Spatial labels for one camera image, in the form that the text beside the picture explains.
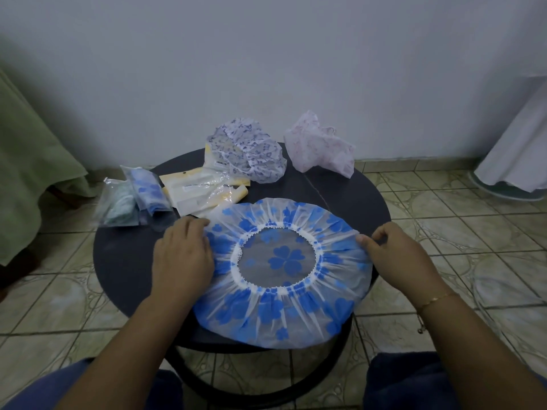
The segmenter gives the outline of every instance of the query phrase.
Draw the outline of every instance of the blue floral shower cap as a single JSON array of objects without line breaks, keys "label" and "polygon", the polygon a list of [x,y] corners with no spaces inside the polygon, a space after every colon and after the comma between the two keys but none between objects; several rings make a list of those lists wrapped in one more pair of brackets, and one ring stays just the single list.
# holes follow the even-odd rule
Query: blue floral shower cap
[{"label": "blue floral shower cap", "polygon": [[372,262],[358,232],[313,204],[235,204],[206,227],[215,258],[199,323],[264,348],[304,348],[339,333],[366,295]]}]

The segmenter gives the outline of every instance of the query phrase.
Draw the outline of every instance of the black metal ring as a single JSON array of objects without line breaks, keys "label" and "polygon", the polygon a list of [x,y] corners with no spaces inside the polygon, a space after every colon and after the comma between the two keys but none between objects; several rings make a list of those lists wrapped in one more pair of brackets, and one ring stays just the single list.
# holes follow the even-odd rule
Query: black metal ring
[{"label": "black metal ring", "polygon": [[178,373],[184,384],[194,390],[199,396],[208,400],[209,403],[222,406],[224,408],[237,408],[245,410],[258,410],[269,407],[281,406],[289,401],[296,400],[303,396],[312,388],[317,386],[331,372],[338,361],[340,354],[346,346],[347,339],[351,333],[353,314],[342,325],[340,333],[329,352],[329,355],[317,366],[317,368],[308,374],[304,379],[287,387],[283,390],[267,394],[243,395],[228,393],[216,389],[210,384],[204,382],[195,375],[184,363],[181,354],[178,353],[175,345],[172,345],[165,358]]}]

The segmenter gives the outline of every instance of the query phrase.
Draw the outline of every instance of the person's left hand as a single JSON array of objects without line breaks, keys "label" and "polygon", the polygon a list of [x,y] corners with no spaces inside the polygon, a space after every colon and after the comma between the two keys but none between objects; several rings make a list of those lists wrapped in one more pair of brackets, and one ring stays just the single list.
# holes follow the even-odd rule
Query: person's left hand
[{"label": "person's left hand", "polygon": [[215,262],[207,219],[186,216],[169,227],[154,245],[152,298],[169,305],[191,307],[211,283]]}]

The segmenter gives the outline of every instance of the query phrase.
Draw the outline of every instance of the round black table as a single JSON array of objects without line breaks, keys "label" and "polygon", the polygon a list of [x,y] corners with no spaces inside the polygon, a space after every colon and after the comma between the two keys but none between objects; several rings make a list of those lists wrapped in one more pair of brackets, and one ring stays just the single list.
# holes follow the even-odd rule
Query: round black table
[{"label": "round black table", "polygon": [[[343,218],[360,233],[371,235],[380,225],[390,221],[386,203],[376,187],[355,171],[350,179],[320,167],[300,173],[292,165],[287,151],[285,175],[272,184],[251,183],[249,194],[241,202],[255,203],[259,199],[288,198],[297,202],[321,206]],[[164,175],[203,166],[204,149],[188,152],[170,159],[152,171]],[[138,305],[150,295],[152,287],[152,252],[162,233],[150,227],[99,228],[93,244],[93,262],[97,277],[106,295],[126,316],[130,317]],[[373,269],[373,279],[377,278]],[[281,405],[307,393],[332,370],[351,332],[350,317],[342,326],[331,352],[308,377],[275,393],[243,396],[213,388],[195,376],[184,365],[175,346],[219,354],[242,354],[263,351],[262,348],[224,338],[202,328],[190,313],[169,349],[166,358],[182,380],[205,399],[234,408],[266,408]]]}]

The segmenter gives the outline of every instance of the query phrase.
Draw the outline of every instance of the gold bracelet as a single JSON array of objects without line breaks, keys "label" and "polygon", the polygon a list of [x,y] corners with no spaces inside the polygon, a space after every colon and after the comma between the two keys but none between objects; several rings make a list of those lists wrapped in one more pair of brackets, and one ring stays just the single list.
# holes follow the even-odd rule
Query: gold bracelet
[{"label": "gold bracelet", "polygon": [[429,305],[431,305],[432,303],[438,301],[439,299],[447,298],[448,296],[454,296],[454,295],[459,296],[455,292],[450,292],[449,294],[444,294],[444,295],[432,298],[429,302],[427,302],[427,303],[423,304],[422,306],[420,306],[420,308],[416,308],[416,313],[418,314],[418,321],[420,321],[420,324],[421,324],[421,327],[418,330],[418,333],[423,334],[425,331],[427,331],[426,325],[423,323],[422,318],[420,316],[420,314],[423,312],[423,310],[425,308],[427,308]]}]

